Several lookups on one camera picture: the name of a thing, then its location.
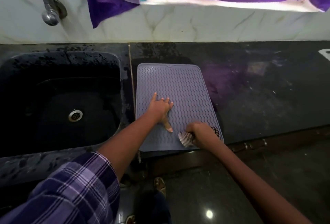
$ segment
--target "wavy ridge pattern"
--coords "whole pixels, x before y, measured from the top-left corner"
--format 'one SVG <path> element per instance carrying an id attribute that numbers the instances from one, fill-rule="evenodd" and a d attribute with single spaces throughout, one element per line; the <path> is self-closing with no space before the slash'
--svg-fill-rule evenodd
<path id="1" fill-rule="evenodd" d="M 140 150 L 166 151 L 196 149 L 185 148 L 179 141 L 178 134 L 185 130 L 189 122 L 207 122 L 220 130 L 216 114 L 200 68 L 196 65 L 152 64 L 138 65 L 136 89 L 136 117 L 144 114 L 150 99 L 157 92 L 157 99 L 170 97 L 174 107 L 168 114 L 173 133 L 163 126 L 155 126 Z"/>

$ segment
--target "dish drying mat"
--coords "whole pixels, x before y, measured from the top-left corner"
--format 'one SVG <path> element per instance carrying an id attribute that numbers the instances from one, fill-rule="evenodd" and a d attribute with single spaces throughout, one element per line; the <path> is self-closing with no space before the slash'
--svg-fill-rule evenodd
<path id="1" fill-rule="evenodd" d="M 162 124 L 157 124 L 145 139 L 140 151 L 168 151 L 196 149 L 184 147 L 178 134 L 185 130 L 190 122 L 206 122 L 219 129 L 223 136 L 214 112 L 211 99 L 200 68 L 196 65 L 153 64 L 138 65 L 136 85 L 136 118 L 148 109 L 151 97 L 157 92 L 157 100 L 170 98 L 174 102 L 168 113 L 168 120 L 173 133 L 168 132 Z"/>

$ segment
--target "person's right arm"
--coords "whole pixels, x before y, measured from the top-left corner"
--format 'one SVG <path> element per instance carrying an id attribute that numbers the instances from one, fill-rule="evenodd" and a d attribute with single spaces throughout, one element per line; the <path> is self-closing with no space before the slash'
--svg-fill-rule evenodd
<path id="1" fill-rule="evenodd" d="M 234 179 L 254 199 L 270 223 L 311 223 L 302 213 L 245 165 L 206 123 L 190 123 L 186 129 L 196 135 L 195 145 L 215 155 Z"/>

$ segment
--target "person's left hand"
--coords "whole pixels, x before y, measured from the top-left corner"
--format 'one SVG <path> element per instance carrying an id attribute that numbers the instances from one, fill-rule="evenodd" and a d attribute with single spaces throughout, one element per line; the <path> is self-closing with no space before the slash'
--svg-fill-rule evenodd
<path id="1" fill-rule="evenodd" d="M 154 93 L 153 97 L 151 98 L 149 108 L 147 111 L 151 112 L 154 116 L 156 116 L 158 122 L 163 123 L 165 129 L 172 133 L 173 129 L 170 123 L 168 122 L 166 115 L 167 112 L 171 110 L 174 103 L 173 102 L 169 103 L 170 98 L 166 98 L 166 100 L 164 100 L 164 98 L 161 98 L 160 100 L 156 100 L 156 96 L 157 93 Z"/>

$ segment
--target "sink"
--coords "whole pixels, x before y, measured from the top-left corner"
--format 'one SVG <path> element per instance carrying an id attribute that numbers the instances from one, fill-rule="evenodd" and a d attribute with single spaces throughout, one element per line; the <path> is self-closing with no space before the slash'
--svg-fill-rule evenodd
<path id="1" fill-rule="evenodd" d="M 0 157 L 92 146 L 122 117 L 119 59 L 110 53 L 47 51 L 0 67 Z"/>

